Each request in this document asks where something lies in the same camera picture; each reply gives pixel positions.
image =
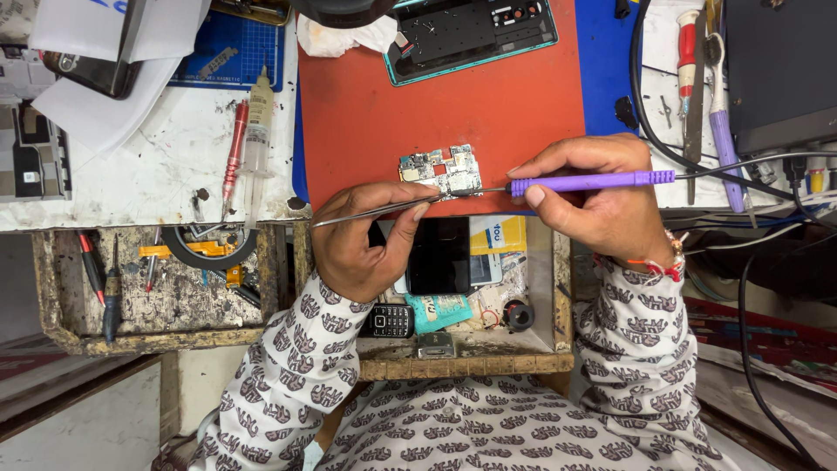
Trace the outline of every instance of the circuit board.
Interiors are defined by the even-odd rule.
[[[444,173],[436,174],[436,168],[444,165]],[[450,158],[444,158],[442,149],[428,153],[413,153],[401,157],[398,162],[398,176],[403,182],[434,184],[442,194],[440,201],[456,199],[449,193],[456,189],[480,189],[480,166],[471,152],[469,144],[450,147]]]

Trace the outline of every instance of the syringe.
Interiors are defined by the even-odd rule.
[[[244,131],[244,158],[241,168],[236,170],[244,177],[244,228],[255,229],[259,216],[264,179],[272,179],[267,169],[270,153],[270,117],[273,114],[273,91],[267,76],[267,65],[250,87],[250,112],[247,129]]]

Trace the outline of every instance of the orange silicone mat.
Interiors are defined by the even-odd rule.
[[[337,59],[300,49],[311,206],[356,184],[398,181],[398,158],[470,144],[484,188],[550,142],[584,134],[573,0],[550,2],[557,44],[392,86],[383,57],[363,47]],[[502,192],[432,204],[428,215],[520,210]]]

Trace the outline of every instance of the black smartphone screen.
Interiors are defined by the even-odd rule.
[[[469,288],[468,218],[422,219],[407,264],[410,294],[465,294]]]

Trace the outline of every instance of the patterned shirt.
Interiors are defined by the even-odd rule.
[[[682,282],[601,262],[601,293],[574,316],[593,383],[583,409],[531,375],[380,381],[348,404],[317,470],[737,470],[697,418]],[[189,469],[301,469],[357,381],[355,338],[371,309],[314,272],[248,349]]]

